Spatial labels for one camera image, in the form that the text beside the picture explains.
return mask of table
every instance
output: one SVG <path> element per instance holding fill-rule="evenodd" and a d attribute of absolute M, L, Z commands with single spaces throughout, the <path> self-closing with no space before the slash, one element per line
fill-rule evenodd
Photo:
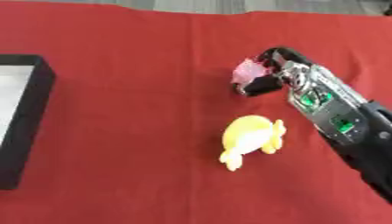
<path fill-rule="evenodd" d="M 390 206 L 285 99 L 229 88 L 245 57 L 285 45 L 392 108 L 389 17 L 191 15 L 114 5 L 0 3 L 0 53 L 36 53 L 57 74 L 18 190 L 0 222 L 390 223 Z M 281 118 L 276 155 L 229 172 L 236 117 Z"/>

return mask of red fabric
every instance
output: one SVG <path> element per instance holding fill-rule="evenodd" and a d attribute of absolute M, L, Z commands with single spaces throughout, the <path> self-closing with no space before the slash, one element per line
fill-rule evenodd
<path fill-rule="evenodd" d="M 231 93 L 231 70 L 298 49 L 392 108 L 388 17 L 189 15 L 117 6 L 0 3 L 0 53 L 43 55 L 58 75 L 20 189 L 0 223 L 391 223 L 391 207 L 285 99 Z M 276 155 L 219 164 L 238 116 L 281 118 Z"/>

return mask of yellow rubber toy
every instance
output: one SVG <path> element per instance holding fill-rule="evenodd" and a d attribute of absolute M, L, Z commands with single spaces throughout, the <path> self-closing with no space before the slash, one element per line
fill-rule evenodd
<path fill-rule="evenodd" d="M 282 120 L 272 123 L 268 118 L 259 115 L 240 117 L 234 120 L 223 134 L 225 150 L 220 155 L 220 162 L 233 172 L 242 166 L 242 155 L 258 149 L 274 154 L 282 148 L 282 136 L 285 133 Z"/>

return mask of pink object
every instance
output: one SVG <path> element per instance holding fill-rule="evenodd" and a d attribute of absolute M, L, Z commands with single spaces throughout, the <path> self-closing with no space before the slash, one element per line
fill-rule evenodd
<path fill-rule="evenodd" d="M 238 88 L 245 88 L 257 77 L 268 73 L 268 69 L 252 59 L 245 59 L 234 71 L 232 83 L 238 84 Z"/>

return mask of robotic arm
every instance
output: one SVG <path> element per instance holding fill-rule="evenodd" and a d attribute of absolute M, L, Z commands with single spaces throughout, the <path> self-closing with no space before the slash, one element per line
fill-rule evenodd
<path fill-rule="evenodd" d="M 287 47 L 271 48 L 256 59 L 271 71 L 237 90 L 256 96 L 289 86 L 289 103 L 362 179 L 392 203 L 392 112 L 368 101 Z"/>

